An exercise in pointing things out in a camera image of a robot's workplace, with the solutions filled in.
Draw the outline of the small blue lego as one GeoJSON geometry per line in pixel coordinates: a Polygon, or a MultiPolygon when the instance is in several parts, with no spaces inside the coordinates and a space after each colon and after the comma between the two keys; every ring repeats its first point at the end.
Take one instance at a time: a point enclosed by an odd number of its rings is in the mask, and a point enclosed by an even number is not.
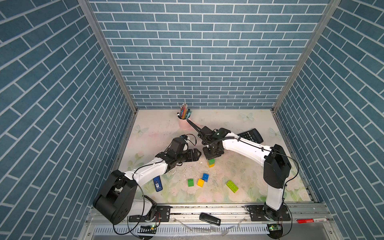
{"type": "Polygon", "coordinates": [[[209,175],[204,173],[203,176],[202,176],[202,180],[207,182],[208,179],[209,179],[209,175]]]}

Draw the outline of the long lime lego brick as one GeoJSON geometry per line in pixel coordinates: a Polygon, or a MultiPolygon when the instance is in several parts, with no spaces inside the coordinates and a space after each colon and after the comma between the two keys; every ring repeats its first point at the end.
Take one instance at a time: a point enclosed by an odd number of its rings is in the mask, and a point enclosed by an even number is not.
{"type": "Polygon", "coordinates": [[[226,182],[226,186],[235,194],[238,190],[239,187],[231,180],[228,180],[226,182]]]}

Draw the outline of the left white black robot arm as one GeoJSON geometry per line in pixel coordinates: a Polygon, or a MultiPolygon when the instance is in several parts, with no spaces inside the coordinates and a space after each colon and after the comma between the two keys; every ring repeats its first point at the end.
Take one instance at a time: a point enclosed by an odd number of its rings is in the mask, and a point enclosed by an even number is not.
{"type": "Polygon", "coordinates": [[[93,207],[113,225],[129,217],[150,221],[156,215],[157,203],[144,194],[136,199],[137,190],[184,162],[197,162],[201,155],[198,149],[189,149],[186,137],[174,138],[149,163],[127,172],[113,171],[99,189],[93,207]]]}

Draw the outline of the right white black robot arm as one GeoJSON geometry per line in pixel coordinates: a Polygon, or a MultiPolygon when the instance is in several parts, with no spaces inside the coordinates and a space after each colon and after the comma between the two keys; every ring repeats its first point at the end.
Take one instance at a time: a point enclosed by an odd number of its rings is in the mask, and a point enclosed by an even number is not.
{"type": "Polygon", "coordinates": [[[267,198],[263,206],[264,215],[271,221],[282,220],[285,212],[284,192],[292,169],[284,148],[280,145],[273,147],[262,145],[262,138],[256,129],[240,135],[224,128],[211,130],[208,127],[196,127],[195,130],[202,140],[207,160],[218,158],[228,150],[245,156],[263,167],[263,179],[268,185],[267,198]]]}

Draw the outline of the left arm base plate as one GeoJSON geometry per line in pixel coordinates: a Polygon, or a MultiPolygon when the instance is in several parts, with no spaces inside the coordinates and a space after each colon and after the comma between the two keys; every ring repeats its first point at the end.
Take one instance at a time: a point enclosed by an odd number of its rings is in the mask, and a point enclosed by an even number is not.
{"type": "Polygon", "coordinates": [[[129,216],[129,222],[130,223],[136,223],[136,222],[169,222],[171,214],[171,206],[156,206],[152,207],[150,211],[142,216],[136,215],[136,216],[129,216]]]}

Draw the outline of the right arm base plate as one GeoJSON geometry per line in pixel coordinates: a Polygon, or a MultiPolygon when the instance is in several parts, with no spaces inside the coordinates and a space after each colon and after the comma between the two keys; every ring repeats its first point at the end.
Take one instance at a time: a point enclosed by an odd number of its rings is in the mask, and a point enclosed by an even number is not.
{"type": "Polygon", "coordinates": [[[283,222],[291,221],[292,217],[287,206],[282,205],[278,210],[274,210],[266,204],[263,205],[249,205],[246,210],[250,214],[252,222],[270,221],[270,222],[283,222]]]}

